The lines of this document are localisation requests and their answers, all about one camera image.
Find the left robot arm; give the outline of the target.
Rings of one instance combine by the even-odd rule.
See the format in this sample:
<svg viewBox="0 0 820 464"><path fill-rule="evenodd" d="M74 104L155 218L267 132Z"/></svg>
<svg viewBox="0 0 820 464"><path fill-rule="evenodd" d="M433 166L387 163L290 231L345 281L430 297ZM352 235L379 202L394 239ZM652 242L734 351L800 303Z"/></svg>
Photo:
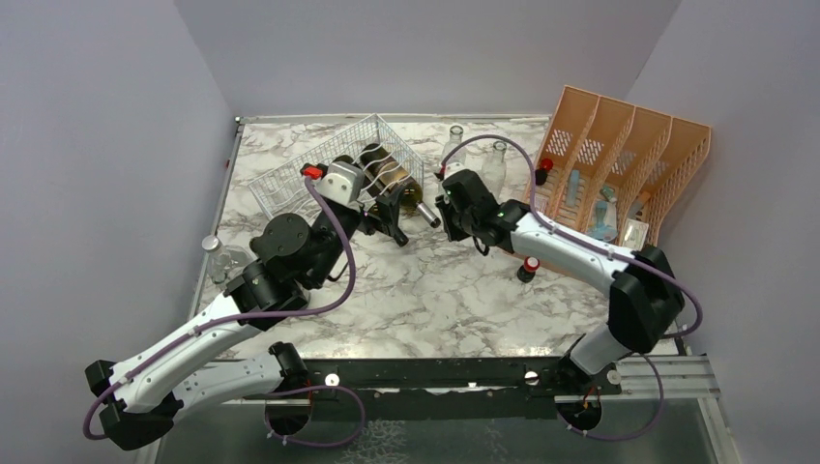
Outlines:
<svg viewBox="0 0 820 464"><path fill-rule="evenodd" d="M234 377L211 376L205 365L286 318L329 312L351 296L357 277L350 239L358 230L373 234L372 216L314 188L307 194L321 210L315 221L293 213L270 219L250 241L255 260L204 310L125 361L86 367L95 396L82 423L86 439L137 450L204 406L272 390L288 397L305 388L304 371L278 352L242 364Z"/></svg>

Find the dark-neck green wine bottle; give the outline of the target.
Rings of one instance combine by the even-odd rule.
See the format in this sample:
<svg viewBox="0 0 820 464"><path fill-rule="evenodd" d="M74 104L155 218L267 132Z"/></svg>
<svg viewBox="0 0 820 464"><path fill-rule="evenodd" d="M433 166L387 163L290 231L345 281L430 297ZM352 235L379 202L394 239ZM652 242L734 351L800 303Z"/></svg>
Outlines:
<svg viewBox="0 0 820 464"><path fill-rule="evenodd" d="M360 157L354 157L350 155L341 155L333 159L333 162L345 162L350 165L356 166L359 169L364 168L364 163Z"/></svg>

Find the clear square glass bottle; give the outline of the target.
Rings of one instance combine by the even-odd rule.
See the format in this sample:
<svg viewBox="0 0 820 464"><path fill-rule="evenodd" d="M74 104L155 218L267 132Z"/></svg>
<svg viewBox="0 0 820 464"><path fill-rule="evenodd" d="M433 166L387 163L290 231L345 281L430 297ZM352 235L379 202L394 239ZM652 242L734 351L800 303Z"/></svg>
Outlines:
<svg viewBox="0 0 820 464"><path fill-rule="evenodd" d="M456 149L462 141L463 141L463 134L464 129L461 125L452 125L449 129L449 140L445 144L442 157L453 153L448 160L447 166L450 166L452 163L461 163L465 164L467 159L467 152L465 148Z"/></svg>

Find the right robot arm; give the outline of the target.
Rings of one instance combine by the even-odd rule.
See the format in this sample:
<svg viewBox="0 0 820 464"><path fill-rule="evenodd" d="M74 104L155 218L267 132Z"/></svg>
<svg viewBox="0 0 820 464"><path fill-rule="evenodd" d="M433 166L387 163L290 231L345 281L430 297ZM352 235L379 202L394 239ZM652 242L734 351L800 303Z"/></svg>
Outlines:
<svg viewBox="0 0 820 464"><path fill-rule="evenodd" d="M605 323L579 338L559 361L556 382L581 393L597 374L623 357L647 354L685 306L671 283L665 254L646 245L635 251L595 240L514 199L498 202L481 177L462 169L443 179L435 204L448 239L473 238L479 250L498 247L534 258L579 278L608 299Z"/></svg>

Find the silver-neck green wine bottle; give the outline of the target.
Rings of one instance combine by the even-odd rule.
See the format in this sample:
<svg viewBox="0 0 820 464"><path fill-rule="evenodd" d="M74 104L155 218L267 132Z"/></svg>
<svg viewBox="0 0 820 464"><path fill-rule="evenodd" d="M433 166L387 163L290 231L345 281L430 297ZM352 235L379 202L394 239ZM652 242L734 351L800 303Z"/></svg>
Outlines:
<svg viewBox="0 0 820 464"><path fill-rule="evenodd" d="M398 192L401 207L418 213L432 228L441 225L424 201L421 184L381 144L366 145L356 163L366 175L365 189L373 198Z"/></svg>

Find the clear textured glass bottle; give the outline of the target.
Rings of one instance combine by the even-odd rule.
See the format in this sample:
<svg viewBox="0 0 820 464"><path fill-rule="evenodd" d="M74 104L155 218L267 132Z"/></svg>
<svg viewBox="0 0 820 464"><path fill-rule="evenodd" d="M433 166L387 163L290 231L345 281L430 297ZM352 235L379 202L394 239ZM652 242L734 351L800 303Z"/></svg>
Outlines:
<svg viewBox="0 0 820 464"><path fill-rule="evenodd" d="M496 198L500 197L506 182L507 166L505 156L507 150L508 144L506 142L496 140L493 143L491 154L483 160L481 168L483 183Z"/></svg>

